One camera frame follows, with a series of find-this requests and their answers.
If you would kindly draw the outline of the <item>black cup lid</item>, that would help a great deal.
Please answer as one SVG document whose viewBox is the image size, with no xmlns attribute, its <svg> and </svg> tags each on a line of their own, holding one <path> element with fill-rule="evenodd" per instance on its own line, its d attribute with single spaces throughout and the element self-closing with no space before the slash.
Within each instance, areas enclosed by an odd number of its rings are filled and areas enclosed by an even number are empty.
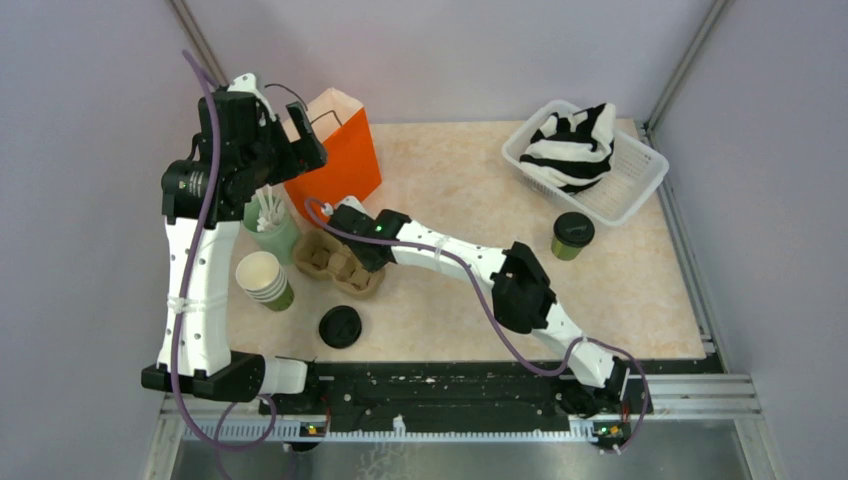
<svg viewBox="0 0 848 480">
<path fill-rule="evenodd" d="M 580 212 L 561 214 L 553 224 L 553 237 L 562 245 L 572 248 L 584 248 L 595 237 L 592 220 Z"/>
</svg>

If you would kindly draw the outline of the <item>orange paper bag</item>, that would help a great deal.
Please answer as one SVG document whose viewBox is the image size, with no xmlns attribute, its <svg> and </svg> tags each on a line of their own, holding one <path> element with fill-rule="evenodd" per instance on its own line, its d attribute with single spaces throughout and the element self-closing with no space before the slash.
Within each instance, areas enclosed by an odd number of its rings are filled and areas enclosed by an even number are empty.
<svg viewBox="0 0 848 480">
<path fill-rule="evenodd" d="M 336 204 L 347 196 L 366 199 L 382 183 L 379 163 L 363 103 L 328 88 L 305 104 L 317 139 L 327 152 L 324 167 L 293 180 L 277 182 L 288 205 L 307 222 L 305 200 Z"/>
</svg>

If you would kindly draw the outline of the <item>stack of green paper cups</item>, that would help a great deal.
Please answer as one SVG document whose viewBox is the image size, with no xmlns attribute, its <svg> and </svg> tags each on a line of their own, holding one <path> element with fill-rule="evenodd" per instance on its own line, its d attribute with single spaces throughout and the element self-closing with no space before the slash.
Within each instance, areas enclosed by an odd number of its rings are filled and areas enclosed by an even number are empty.
<svg viewBox="0 0 848 480">
<path fill-rule="evenodd" d="M 294 302 L 294 291 L 278 259 L 265 251 L 245 256 L 237 265 L 235 279 L 254 301 L 281 312 Z"/>
</svg>

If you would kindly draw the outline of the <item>green paper coffee cup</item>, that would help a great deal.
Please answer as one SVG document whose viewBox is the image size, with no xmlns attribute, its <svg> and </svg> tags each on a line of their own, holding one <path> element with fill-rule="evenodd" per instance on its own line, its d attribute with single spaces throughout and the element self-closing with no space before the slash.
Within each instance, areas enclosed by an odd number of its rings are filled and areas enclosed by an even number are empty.
<svg viewBox="0 0 848 480">
<path fill-rule="evenodd" d="M 585 248 L 586 244 L 573 244 L 568 242 L 563 242 L 556 237 L 554 237 L 551 241 L 550 250 L 551 253 L 561 261 L 571 261 L 577 258 L 577 256 L 582 252 Z"/>
</svg>

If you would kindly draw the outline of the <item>stack of black cup lids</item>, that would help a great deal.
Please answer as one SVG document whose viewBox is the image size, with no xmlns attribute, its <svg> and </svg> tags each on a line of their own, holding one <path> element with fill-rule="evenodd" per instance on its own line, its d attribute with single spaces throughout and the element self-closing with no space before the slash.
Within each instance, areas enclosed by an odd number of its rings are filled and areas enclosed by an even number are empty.
<svg viewBox="0 0 848 480">
<path fill-rule="evenodd" d="M 362 333 L 359 313 L 351 306 L 339 305 L 328 310 L 318 325 L 320 339 L 334 349 L 345 349 L 357 342 Z"/>
</svg>

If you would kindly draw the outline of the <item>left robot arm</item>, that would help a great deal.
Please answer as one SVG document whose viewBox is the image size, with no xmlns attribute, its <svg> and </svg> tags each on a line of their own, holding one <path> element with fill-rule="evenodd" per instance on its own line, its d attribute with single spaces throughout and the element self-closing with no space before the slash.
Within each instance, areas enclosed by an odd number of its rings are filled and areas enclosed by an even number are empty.
<svg viewBox="0 0 848 480">
<path fill-rule="evenodd" d="M 290 139 L 245 73 L 199 99 L 201 130 L 188 158 L 161 179 L 169 245 L 165 335 L 157 360 L 141 372 L 144 388 L 223 402 L 282 395 L 297 413 L 319 404 L 320 386 L 301 360 L 235 351 L 227 339 L 229 268 L 245 207 L 255 191 L 323 167 L 326 151 L 301 102 L 286 109 L 298 137 Z"/>
</svg>

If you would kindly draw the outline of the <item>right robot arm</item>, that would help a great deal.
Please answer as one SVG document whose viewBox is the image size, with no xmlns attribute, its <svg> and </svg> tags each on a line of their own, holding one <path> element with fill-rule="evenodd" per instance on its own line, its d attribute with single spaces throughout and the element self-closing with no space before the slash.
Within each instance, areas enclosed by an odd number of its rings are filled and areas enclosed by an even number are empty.
<svg viewBox="0 0 848 480">
<path fill-rule="evenodd" d="M 389 209 L 370 217 L 352 196 L 335 205 L 309 198 L 305 206 L 369 271 L 392 263 L 468 282 L 501 342 L 528 371 L 542 377 L 570 371 L 600 412 L 612 412 L 626 400 L 629 367 L 612 347 L 588 337 L 569 317 L 528 245 L 514 242 L 499 248 L 465 242 Z M 533 364 L 510 342 L 508 332 L 536 337 L 561 357 L 560 365 L 544 369 Z"/>
</svg>

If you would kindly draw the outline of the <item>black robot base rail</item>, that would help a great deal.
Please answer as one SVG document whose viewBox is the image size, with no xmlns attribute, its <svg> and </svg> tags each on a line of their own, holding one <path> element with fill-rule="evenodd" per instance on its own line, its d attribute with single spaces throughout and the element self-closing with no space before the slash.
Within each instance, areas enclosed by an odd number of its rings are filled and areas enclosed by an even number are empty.
<svg viewBox="0 0 848 480">
<path fill-rule="evenodd" d="M 273 397 L 279 417 L 316 415 L 333 433 L 566 431 L 579 420 L 636 420 L 653 410 L 634 371 L 607 396 L 570 371 L 542 377 L 515 362 L 313 362 L 301 394 Z"/>
</svg>

